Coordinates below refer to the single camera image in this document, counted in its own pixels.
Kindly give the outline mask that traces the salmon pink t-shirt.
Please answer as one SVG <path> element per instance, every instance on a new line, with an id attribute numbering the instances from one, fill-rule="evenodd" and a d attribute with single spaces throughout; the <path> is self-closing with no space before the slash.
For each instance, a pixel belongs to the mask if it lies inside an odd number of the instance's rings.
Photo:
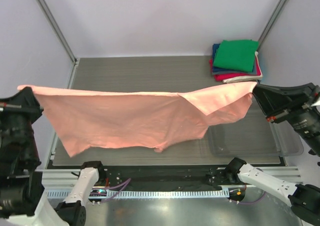
<path id="1" fill-rule="evenodd" d="M 32 86 L 66 152 L 88 148 L 167 147 L 202 138 L 209 126 L 248 112 L 255 82 L 178 92 L 99 92 Z"/>

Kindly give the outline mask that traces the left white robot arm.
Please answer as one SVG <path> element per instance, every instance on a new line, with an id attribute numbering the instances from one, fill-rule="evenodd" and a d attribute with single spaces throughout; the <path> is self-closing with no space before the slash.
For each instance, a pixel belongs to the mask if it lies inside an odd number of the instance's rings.
<path id="1" fill-rule="evenodd" d="M 32 124 L 43 108 L 30 87 L 0 100 L 0 217 L 17 226 L 83 226 L 86 204 L 106 173 L 100 161 L 82 164 L 77 182 L 55 208 L 43 186 Z"/>

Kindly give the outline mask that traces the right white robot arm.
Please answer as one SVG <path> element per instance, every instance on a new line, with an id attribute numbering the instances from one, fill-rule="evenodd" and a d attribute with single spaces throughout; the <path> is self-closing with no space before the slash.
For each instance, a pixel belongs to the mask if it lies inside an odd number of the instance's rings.
<path id="1" fill-rule="evenodd" d="M 320 87 L 308 83 L 296 87 L 276 87 L 259 84 L 253 89 L 267 121 L 287 121 L 308 144 L 312 155 L 320 154 Z M 280 180 L 253 167 L 246 161 L 233 158 L 224 170 L 231 184 L 248 183 L 286 203 L 301 220 L 320 224 L 320 189 L 314 185 L 295 184 Z"/>

